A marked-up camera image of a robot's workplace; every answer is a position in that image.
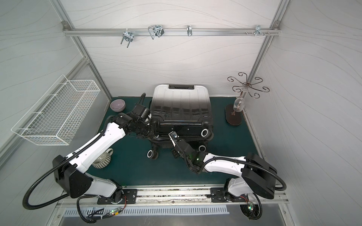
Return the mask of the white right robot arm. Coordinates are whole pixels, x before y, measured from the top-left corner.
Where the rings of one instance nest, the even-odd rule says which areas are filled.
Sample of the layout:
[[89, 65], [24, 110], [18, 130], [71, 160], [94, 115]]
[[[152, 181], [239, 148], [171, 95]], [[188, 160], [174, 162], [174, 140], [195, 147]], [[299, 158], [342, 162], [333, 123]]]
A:
[[224, 193], [227, 195], [237, 197], [255, 193], [265, 199], [274, 198], [277, 170], [259, 155], [219, 156], [192, 148], [175, 131], [168, 135], [175, 151], [191, 172], [219, 172], [234, 176], [225, 182]]

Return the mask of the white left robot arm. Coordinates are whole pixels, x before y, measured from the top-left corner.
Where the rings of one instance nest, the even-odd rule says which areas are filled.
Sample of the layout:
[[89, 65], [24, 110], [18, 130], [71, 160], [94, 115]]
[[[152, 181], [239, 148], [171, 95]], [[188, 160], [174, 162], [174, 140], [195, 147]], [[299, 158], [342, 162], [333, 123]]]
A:
[[121, 185], [110, 180], [94, 177], [87, 173], [92, 164], [114, 143], [126, 135], [134, 133], [142, 138], [154, 135], [151, 127], [150, 110], [143, 106], [146, 94], [143, 93], [132, 111], [111, 115], [107, 118], [102, 131], [89, 142], [70, 153], [58, 158], [55, 167], [56, 182], [63, 187], [71, 198], [83, 195], [103, 196], [119, 202], [123, 196]]

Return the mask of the black and white hardshell suitcase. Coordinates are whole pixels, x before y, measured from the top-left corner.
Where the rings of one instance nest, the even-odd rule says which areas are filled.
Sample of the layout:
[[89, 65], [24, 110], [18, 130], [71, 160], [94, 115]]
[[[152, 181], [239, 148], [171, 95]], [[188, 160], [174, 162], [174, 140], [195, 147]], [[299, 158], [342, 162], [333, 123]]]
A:
[[156, 159], [158, 149], [172, 148], [169, 133], [176, 132], [197, 151], [206, 151], [213, 139], [213, 114], [209, 93], [201, 85], [162, 84], [154, 89], [150, 103], [155, 134], [147, 157]]

